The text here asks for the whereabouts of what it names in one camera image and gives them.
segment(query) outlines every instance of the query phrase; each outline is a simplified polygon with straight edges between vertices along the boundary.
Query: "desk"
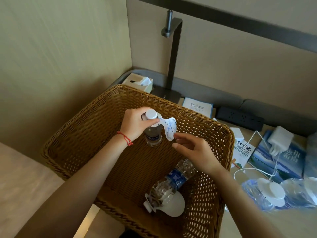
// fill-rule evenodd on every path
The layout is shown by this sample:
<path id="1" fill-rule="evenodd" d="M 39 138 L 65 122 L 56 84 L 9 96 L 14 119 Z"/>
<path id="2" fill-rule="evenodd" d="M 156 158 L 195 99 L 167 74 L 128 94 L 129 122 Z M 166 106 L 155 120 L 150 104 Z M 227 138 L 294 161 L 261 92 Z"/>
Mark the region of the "desk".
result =
<path id="1" fill-rule="evenodd" d="M 184 99 L 181 98 L 179 100 L 179 105 L 181 106 Z M 216 109 L 214 108 L 212 111 L 212 118 L 215 117 Z M 241 128 L 239 126 L 226 123 L 223 121 L 218 120 L 219 122 L 228 125 L 229 127 L 238 127 L 240 128 L 244 139 L 246 141 L 249 141 L 253 131 Z M 274 127 L 264 125 L 262 131 L 260 132 L 263 136 L 265 131 L 267 130 L 273 130 Z M 302 136 L 294 135 L 294 140 L 306 147 L 306 141 L 307 139 Z M 259 135 L 254 135 L 250 144 L 257 147 L 257 145 L 260 143 L 261 137 Z M 250 164 L 246 164 L 245 168 L 252 168 Z M 233 175 L 238 168 L 234 167 L 231 169 L 231 174 Z M 262 173 L 256 170 L 246 170 L 246 174 L 244 174 L 242 171 L 238 172 L 236 174 L 236 180 L 239 184 L 242 184 L 244 181 L 249 179 L 257 179 L 260 177 L 265 177 Z M 265 213 L 264 214 L 271 220 L 271 222 L 280 229 L 280 231 L 289 238 L 312 238 L 316 237 L 317 233 L 317 227 L 316 227 L 316 220 L 317 220 L 317 209 L 314 210 L 280 210 L 272 213 Z M 221 224 L 221 230 L 220 230 L 220 238 L 238 238 L 241 237 L 238 228 L 236 227 L 236 224 L 234 223 L 231 215 L 229 212 L 225 211 L 222 224 Z"/>

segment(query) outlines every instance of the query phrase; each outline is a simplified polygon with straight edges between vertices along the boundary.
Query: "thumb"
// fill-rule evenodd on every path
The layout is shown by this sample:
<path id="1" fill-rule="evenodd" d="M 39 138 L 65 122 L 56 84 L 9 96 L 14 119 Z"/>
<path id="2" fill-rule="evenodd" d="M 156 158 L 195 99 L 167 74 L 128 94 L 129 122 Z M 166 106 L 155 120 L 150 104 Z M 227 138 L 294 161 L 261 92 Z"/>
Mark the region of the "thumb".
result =
<path id="1" fill-rule="evenodd" d="M 178 143 L 173 143 L 172 147 L 179 152 L 181 155 L 186 156 L 187 158 L 190 158 L 191 153 L 193 152 L 192 150 L 186 148 L 185 146 L 178 144 Z"/>
<path id="2" fill-rule="evenodd" d="M 159 121 L 160 121 L 160 119 L 149 119 L 149 120 L 146 120 L 146 121 L 143 122 L 144 126 L 145 126 L 144 128 L 146 129 L 146 128 L 158 123 Z"/>

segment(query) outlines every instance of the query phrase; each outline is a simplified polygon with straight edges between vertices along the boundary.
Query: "metal cylinder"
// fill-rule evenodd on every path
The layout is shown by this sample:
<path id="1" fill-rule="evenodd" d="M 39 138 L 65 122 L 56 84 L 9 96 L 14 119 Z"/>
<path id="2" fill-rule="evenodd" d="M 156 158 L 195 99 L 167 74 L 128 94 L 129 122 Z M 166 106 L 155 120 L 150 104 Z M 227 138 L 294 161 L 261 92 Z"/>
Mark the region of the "metal cylinder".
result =
<path id="1" fill-rule="evenodd" d="M 165 31 L 169 33 L 171 31 L 171 21 L 172 21 L 173 11 L 168 10 L 167 11 L 167 17 L 166 17 L 166 26 Z"/>

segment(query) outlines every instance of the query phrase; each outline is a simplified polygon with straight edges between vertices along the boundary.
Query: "white charger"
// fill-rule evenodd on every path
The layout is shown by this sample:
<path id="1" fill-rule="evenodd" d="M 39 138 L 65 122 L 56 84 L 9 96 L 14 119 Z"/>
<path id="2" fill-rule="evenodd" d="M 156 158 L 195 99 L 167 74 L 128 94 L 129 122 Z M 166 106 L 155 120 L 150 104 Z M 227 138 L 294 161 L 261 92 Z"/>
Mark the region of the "white charger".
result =
<path id="1" fill-rule="evenodd" d="M 277 126 L 276 129 L 273 131 L 273 133 L 267 140 L 272 145 L 269 151 L 270 155 L 274 157 L 288 150 L 293 137 L 294 137 L 293 133 L 287 131 L 281 126 Z"/>

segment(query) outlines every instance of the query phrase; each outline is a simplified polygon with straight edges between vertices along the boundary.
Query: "blue bottle label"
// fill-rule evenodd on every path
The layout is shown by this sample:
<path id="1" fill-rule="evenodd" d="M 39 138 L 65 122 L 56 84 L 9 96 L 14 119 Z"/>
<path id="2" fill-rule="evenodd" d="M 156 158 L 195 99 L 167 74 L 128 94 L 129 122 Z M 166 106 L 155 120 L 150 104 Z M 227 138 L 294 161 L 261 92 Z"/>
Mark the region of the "blue bottle label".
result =
<path id="1" fill-rule="evenodd" d="M 154 137 L 150 137 L 150 136 L 146 135 L 146 137 L 147 137 L 148 140 L 151 140 L 151 141 L 159 140 L 159 135 L 154 136 Z"/>
<path id="2" fill-rule="evenodd" d="M 176 168 L 169 172 L 167 177 L 169 178 L 170 182 L 174 184 L 174 187 L 177 190 L 186 182 L 185 176 Z"/>

